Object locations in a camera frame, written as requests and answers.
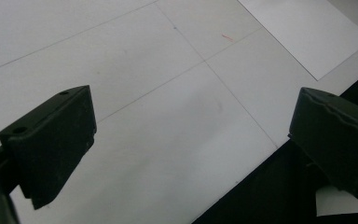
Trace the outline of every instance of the white tile floor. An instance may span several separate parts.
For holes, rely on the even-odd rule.
[[[300,87],[357,79],[358,52],[316,81],[237,0],[0,1],[0,130],[85,84],[99,126],[51,205],[12,193],[24,224],[191,223],[287,140]]]

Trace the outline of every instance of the white paper sheet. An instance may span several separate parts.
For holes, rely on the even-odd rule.
[[[326,0],[240,0],[317,79],[358,50],[358,26]]]

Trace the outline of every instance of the red mark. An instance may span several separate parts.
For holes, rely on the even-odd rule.
[[[228,39],[228,40],[229,40],[229,41],[231,41],[231,42],[234,42],[234,40],[233,40],[232,38],[230,38],[229,36],[222,35],[222,37],[224,37],[224,38]]]

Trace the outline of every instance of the grout line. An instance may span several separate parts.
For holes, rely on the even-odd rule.
[[[81,31],[81,32],[79,32],[79,33],[77,33],[77,34],[70,35],[70,36],[68,36],[68,37],[66,37],[66,38],[64,38],[64,39],[61,39],[61,40],[59,40],[59,41],[57,41],[57,42],[55,42],[55,43],[52,43],[52,44],[50,44],[50,45],[47,45],[46,47],[43,47],[43,48],[41,48],[41,49],[37,49],[37,50],[35,50],[35,51],[31,52],[31,53],[28,53],[28,54],[25,54],[25,55],[23,55],[23,56],[20,56],[19,58],[15,59],[15,60],[12,60],[12,61],[10,61],[10,62],[8,62],[8,63],[3,63],[3,64],[0,65],[0,67],[6,66],[6,65],[8,65],[8,64],[10,64],[10,63],[14,63],[14,62],[16,62],[16,61],[18,61],[18,60],[21,60],[21,59],[23,59],[23,58],[25,58],[25,57],[28,57],[28,56],[30,56],[30,55],[32,55],[32,54],[35,54],[35,53],[37,53],[38,51],[41,51],[41,50],[44,50],[44,49],[48,49],[48,48],[50,48],[50,47],[52,47],[52,46],[54,46],[54,45],[60,44],[61,42],[64,42],[64,41],[66,41],[66,40],[68,40],[68,39],[71,39],[71,38],[73,38],[73,37],[75,37],[75,36],[77,36],[77,35],[81,35],[81,34],[83,34],[83,33],[86,33],[87,31],[90,31],[90,30],[94,29],[94,28],[97,28],[97,27],[99,27],[99,26],[102,26],[102,25],[104,25],[104,24],[107,24],[107,23],[109,23],[109,22],[111,22],[111,21],[117,20],[117,19],[119,19],[119,18],[121,18],[121,17],[124,17],[124,16],[126,16],[126,15],[128,15],[128,14],[131,14],[131,13],[134,12],[134,11],[137,11],[137,10],[140,10],[140,9],[142,9],[142,8],[144,8],[144,7],[148,7],[148,6],[150,6],[150,5],[153,5],[153,4],[155,4],[157,1],[158,1],[158,0],[156,0],[156,1],[154,1],[154,2],[151,2],[151,3],[147,4],[147,5],[144,5],[144,6],[142,6],[142,7],[138,7],[138,8],[136,8],[136,9],[134,9],[134,10],[132,10],[132,11],[129,11],[129,12],[126,12],[126,13],[124,13],[124,14],[122,14],[122,15],[116,16],[116,17],[114,17],[113,19],[111,19],[111,20],[109,20],[109,21],[101,22],[101,23],[99,23],[99,24],[97,24],[97,25],[95,25],[95,26],[92,26],[92,27],[90,27],[90,28],[87,28],[86,30],[83,30],[83,31]]]
[[[257,122],[257,120],[255,119],[255,117],[252,116],[252,114],[246,109],[246,107],[241,103],[241,101],[238,99],[238,97],[234,94],[234,92],[228,87],[228,85],[223,81],[223,79],[217,75],[217,73],[212,69],[212,67],[206,62],[206,64],[208,65],[208,67],[213,71],[213,73],[217,76],[217,78],[219,78],[219,80],[222,82],[222,84],[226,87],[226,89],[228,89],[228,91],[231,93],[231,95],[237,100],[237,102],[242,106],[242,108],[246,111],[246,113],[249,114],[249,116],[255,121],[255,123],[257,124],[257,126],[263,131],[263,133],[267,136],[267,138],[271,141],[271,143],[276,147],[279,148],[277,146],[277,144],[272,140],[272,138],[267,134],[266,130],[263,129],[263,127],[261,127],[260,123]]]
[[[215,53],[214,55],[212,55],[212,56],[210,56],[209,58],[205,59],[205,62],[208,61],[208,60],[210,60],[210,59],[212,59],[212,57],[216,56],[217,54],[219,54],[219,53],[225,51],[226,49],[229,49],[229,48],[233,47],[234,45],[240,43],[242,40],[246,39],[246,38],[249,37],[250,35],[253,35],[254,33],[256,33],[257,31],[259,31],[259,30],[261,30],[261,29],[263,29],[263,28],[264,28],[264,27],[261,26],[260,28],[258,28],[258,29],[256,29],[256,30],[252,31],[250,34],[244,36],[243,38],[241,38],[241,39],[239,39],[239,40],[237,40],[237,41],[235,41],[234,43],[228,45],[227,47],[225,47],[225,48],[219,50],[219,51],[218,51],[217,53]]]
[[[217,75],[217,73],[212,69],[212,67],[208,64],[207,60],[211,59],[213,56],[217,55],[218,53],[234,46],[235,44],[239,43],[240,41],[242,41],[243,39],[247,38],[249,35],[254,34],[255,32],[261,30],[263,28],[263,26],[261,26],[260,28],[254,30],[253,32],[251,32],[250,34],[246,35],[244,38],[241,38],[240,40],[236,41],[235,43],[227,46],[226,48],[220,50],[219,52],[215,53],[215,55],[209,57],[208,59],[204,59],[200,53],[196,50],[196,48],[194,48],[194,46],[190,43],[190,41],[183,35],[183,33],[176,27],[176,25],[171,21],[171,19],[162,11],[162,9],[156,4],[156,6],[158,7],[158,9],[161,11],[161,13],[167,18],[167,20],[173,25],[173,27],[176,28],[177,32],[185,39],[185,41],[188,43],[189,46],[191,46],[191,48],[193,50],[195,50],[199,56],[201,57],[201,59],[203,60],[203,62],[201,63],[206,63],[208,65],[208,67],[213,71],[213,73],[217,76],[217,78],[222,82],[222,84],[226,87],[226,89],[231,93],[231,95],[237,100],[237,102],[242,106],[242,108],[246,111],[246,113],[249,114],[249,116],[251,116],[251,118],[255,121],[255,123],[257,124],[257,126],[263,131],[263,133],[267,136],[267,138],[269,139],[269,141],[271,141],[272,145],[274,145],[277,149],[279,148],[277,146],[277,144],[271,139],[271,137],[267,134],[267,132],[261,127],[261,125],[257,122],[257,120],[252,116],[251,113],[249,113],[249,111],[245,108],[245,106],[240,102],[240,100],[238,99],[238,97],[234,94],[234,92],[232,92],[232,90],[228,87],[228,85],[223,81],[223,79]]]
[[[129,104],[124,105],[123,107],[121,107],[121,108],[118,109],[117,111],[115,111],[115,112],[111,113],[110,115],[104,117],[103,119],[97,121],[97,123],[98,123],[98,124],[101,123],[102,121],[104,121],[104,120],[108,119],[109,117],[111,117],[112,115],[116,114],[118,111],[120,111],[120,110],[122,110],[122,109],[128,107],[129,105],[132,105],[133,103],[135,103],[135,102],[139,101],[140,99],[144,98],[146,95],[152,93],[153,91],[156,91],[157,89],[159,89],[160,87],[164,86],[165,84],[168,84],[169,82],[174,81],[175,79],[179,78],[182,74],[184,74],[184,73],[190,71],[191,69],[193,69],[193,68],[199,66],[199,65],[202,64],[202,63],[204,63],[204,62],[196,63],[195,65],[193,65],[193,66],[191,66],[190,68],[188,68],[187,70],[185,70],[183,73],[181,73],[181,74],[179,74],[179,75],[177,75],[177,76],[175,76],[175,77],[169,79],[168,81],[166,81],[166,82],[164,82],[164,83],[158,85],[155,89],[153,89],[153,90],[151,90],[151,91],[145,93],[144,95],[138,97],[136,100],[130,102]]]
[[[185,37],[185,35],[179,30],[179,28],[177,28],[177,26],[173,23],[173,21],[167,16],[167,14],[165,14],[165,12],[158,6],[158,4],[156,4],[158,10],[165,16],[165,18],[167,18],[167,20],[172,24],[172,26],[174,27],[174,29],[179,33],[179,35],[182,36],[182,38],[187,42],[187,44],[194,50],[196,51],[196,53],[201,57],[201,59],[205,62],[204,58],[201,56],[201,54],[197,51],[196,48],[194,48],[194,46],[190,43],[190,41]]]

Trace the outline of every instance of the floor tile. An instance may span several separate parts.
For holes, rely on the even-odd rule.
[[[90,85],[97,120],[200,63],[155,5],[0,68],[0,131],[57,92]]]
[[[0,0],[0,65],[152,2]]]
[[[265,29],[207,62],[274,143],[282,145],[300,87],[316,80]]]
[[[159,0],[158,6],[204,59],[261,28],[237,0]]]
[[[56,201],[19,213],[24,224],[191,223],[275,149],[203,63],[102,121]]]
[[[326,0],[240,2],[318,80],[358,51],[358,26]]]

